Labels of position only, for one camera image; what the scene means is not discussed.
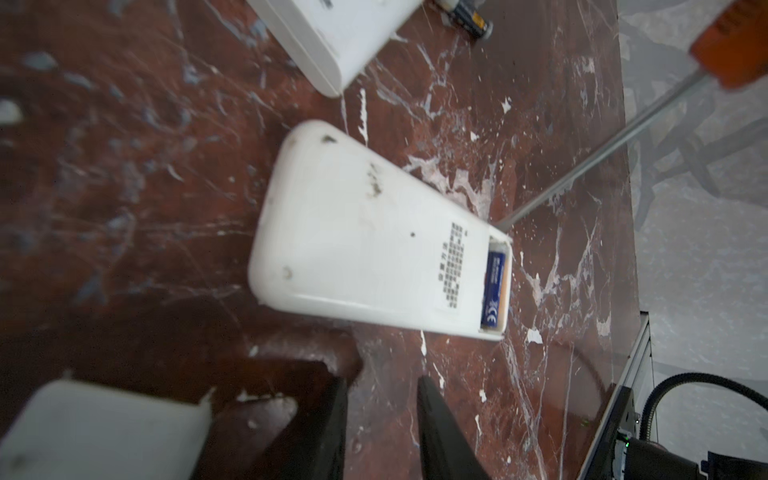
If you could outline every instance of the white plastic casing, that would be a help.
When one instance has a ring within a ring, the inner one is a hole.
[[[35,392],[0,443],[0,478],[187,480],[210,422],[205,402],[55,380]]]
[[[248,0],[312,85],[338,97],[421,0]]]
[[[483,329],[491,242],[507,253],[505,291],[498,326]],[[511,254],[499,230],[342,131],[307,121],[280,148],[248,280],[276,310],[499,340]]]

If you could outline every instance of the battery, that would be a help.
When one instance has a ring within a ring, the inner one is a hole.
[[[488,265],[485,269],[485,292],[482,301],[482,318],[480,325],[496,328],[498,325],[498,307],[502,297],[504,266],[507,256],[494,249],[488,252]]]
[[[458,23],[474,38],[488,38],[493,31],[493,24],[486,22],[467,0],[436,0],[448,17]]]

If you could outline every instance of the black cable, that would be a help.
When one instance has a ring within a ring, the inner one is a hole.
[[[648,396],[648,400],[645,402],[645,407],[643,408],[643,419],[640,423],[640,440],[649,440],[650,423],[654,419],[656,407],[659,406],[661,398],[676,386],[683,385],[684,383],[711,383],[712,385],[721,386],[725,389],[729,389],[743,396],[746,396],[757,405],[763,407],[765,410],[768,410],[768,399],[760,395],[758,392],[755,392],[750,387],[744,386],[722,376],[711,375],[709,373],[681,373],[664,380]]]

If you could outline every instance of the black object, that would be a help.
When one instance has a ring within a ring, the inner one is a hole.
[[[306,433],[293,450],[280,478],[340,480],[346,448],[346,380],[336,377],[312,412]]]
[[[701,462],[709,480],[766,480],[768,463],[729,457],[709,452],[709,461]]]
[[[768,399],[766,397],[760,395],[758,392],[755,392],[749,387],[734,382],[731,379],[727,379],[722,376],[711,375],[709,373],[681,373],[664,380],[648,396],[648,400],[645,402],[645,408],[643,409],[643,418],[640,423],[640,440],[648,440],[650,438],[650,423],[654,419],[656,408],[659,406],[659,402],[661,401],[662,397],[664,397],[667,392],[676,386],[680,386],[685,383],[710,383],[712,385],[721,386],[746,396],[757,405],[763,407],[765,410],[768,410]]]
[[[428,376],[419,378],[416,408],[424,480],[490,480]]]
[[[703,480],[699,465],[663,450],[660,446],[627,439],[625,480]]]
[[[594,456],[589,461],[585,480],[605,480],[614,477],[613,462],[614,449],[618,429],[630,432],[634,435],[635,414],[634,395],[632,389],[619,386],[616,394],[616,402],[604,423],[603,429],[598,432],[600,439],[594,449]]]

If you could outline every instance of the metal rod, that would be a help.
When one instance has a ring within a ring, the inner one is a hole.
[[[602,144],[596,151],[592,152],[584,161],[577,165],[573,170],[568,172],[568,174],[566,174],[560,180],[554,182],[549,188],[541,192],[539,195],[529,200],[525,205],[497,222],[494,227],[498,228],[502,232],[509,230],[512,225],[515,224],[515,222],[525,217],[536,207],[547,201],[552,194],[557,193],[573,180],[587,173],[589,169],[608,158],[608,156],[614,153],[619,147],[626,144],[635,135],[645,130],[645,128],[656,119],[656,117],[663,114],[670,107],[676,105],[678,101],[683,100],[686,96],[692,94],[708,79],[709,75],[704,70],[696,70],[694,73],[688,75],[682,82],[675,85],[675,87],[669,90],[666,94],[662,95],[661,98],[656,100],[645,111],[642,111],[636,115],[635,118],[633,118],[624,128],[622,128],[610,140]]]

